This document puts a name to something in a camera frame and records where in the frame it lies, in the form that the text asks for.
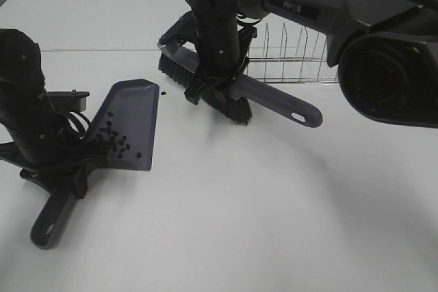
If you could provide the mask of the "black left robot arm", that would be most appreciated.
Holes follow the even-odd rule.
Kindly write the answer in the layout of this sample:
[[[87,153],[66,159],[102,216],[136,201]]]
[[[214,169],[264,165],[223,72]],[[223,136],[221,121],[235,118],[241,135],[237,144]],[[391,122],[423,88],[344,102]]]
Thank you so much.
[[[108,146],[90,137],[91,121],[76,108],[87,92],[48,92],[40,46],[17,29],[1,30],[1,125],[11,142],[1,159],[48,191],[65,184],[82,199],[91,165]]]

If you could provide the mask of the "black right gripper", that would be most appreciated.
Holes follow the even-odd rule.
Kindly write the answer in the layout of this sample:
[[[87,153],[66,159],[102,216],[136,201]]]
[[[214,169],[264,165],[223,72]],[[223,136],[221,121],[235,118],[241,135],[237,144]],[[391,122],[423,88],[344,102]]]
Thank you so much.
[[[238,31],[237,64],[225,71],[214,71],[206,65],[199,64],[190,84],[185,90],[185,98],[197,105],[204,96],[210,96],[219,103],[225,104],[229,96],[229,90],[237,78],[243,74],[249,63],[248,51],[253,38],[257,37],[257,28],[246,26]]]

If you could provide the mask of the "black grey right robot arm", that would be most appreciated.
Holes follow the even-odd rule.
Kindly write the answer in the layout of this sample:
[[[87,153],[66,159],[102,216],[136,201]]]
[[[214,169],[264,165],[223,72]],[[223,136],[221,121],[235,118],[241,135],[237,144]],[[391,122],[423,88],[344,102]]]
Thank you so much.
[[[385,124],[437,126],[437,0],[185,0],[200,67],[186,98],[196,103],[233,74],[237,18],[286,18],[326,36],[348,103]]]

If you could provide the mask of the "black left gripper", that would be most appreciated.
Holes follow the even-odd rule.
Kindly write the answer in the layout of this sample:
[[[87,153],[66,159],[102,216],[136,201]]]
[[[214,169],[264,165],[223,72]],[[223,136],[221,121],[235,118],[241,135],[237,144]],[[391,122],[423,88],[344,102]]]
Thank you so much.
[[[1,145],[1,160],[21,169],[20,177],[33,182],[49,193],[58,185],[66,185],[73,195],[84,198],[88,191],[88,176],[104,168],[110,154],[108,147],[87,144],[78,151],[68,151],[65,157],[50,164],[32,164],[25,160],[14,142]]]

